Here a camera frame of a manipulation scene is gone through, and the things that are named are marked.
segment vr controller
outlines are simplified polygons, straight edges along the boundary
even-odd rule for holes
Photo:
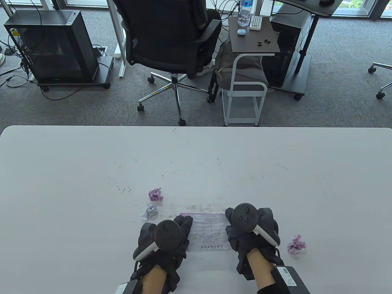
[[[140,229],[138,247],[133,252],[133,260],[140,261],[151,252],[159,249],[173,250],[181,241],[180,226],[172,220],[163,220],[159,224],[145,223]]]
[[[234,208],[231,222],[244,232],[254,232],[262,236],[272,246],[280,245],[278,233],[273,228],[274,217],[270,208],[262,208],[261,213],[250,203],[241,203]]]

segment plastic water bottle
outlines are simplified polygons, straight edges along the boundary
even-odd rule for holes
[[[238,14],[238,25],[246,27],[250,23],[250,11],[252,10],[253,0],[241,0],[240,12]]]

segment black office chair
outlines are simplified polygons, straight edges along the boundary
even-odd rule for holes
[[[178,87],[208,93],[207,90],[185,85],[181,81],[195,77],[203,67],[198,58],[200,44],[206,42],[219,29],[219,20],[213,20],[198,38],[192,22],[187,0],[114,0],[123,21],[126,34],[126,55],[129,64],[136,63],[170,73],[165,78],[151,73],[147,79],[155,78],[169,82],[139,100],[138,111],[144,111],[142,103],[166,90],[173,89],[178,109],[178,124],[185,125],[181,116]]]

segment chair backrest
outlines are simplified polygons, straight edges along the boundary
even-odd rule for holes
[[[189,68],[197,29],[188,0],[113,0],[127,31],[127,60],[172,73]],[[191,55],[196,62],[196,53]]]

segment black sleeve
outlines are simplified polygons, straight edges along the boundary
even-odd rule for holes
[[[190,0],[193,18],[196,26],[207,23],[207,8],[205,0]]]
[[[280,294],[278,285],[272,284],[267,287],[261,288],[257,291],[257,294]]]

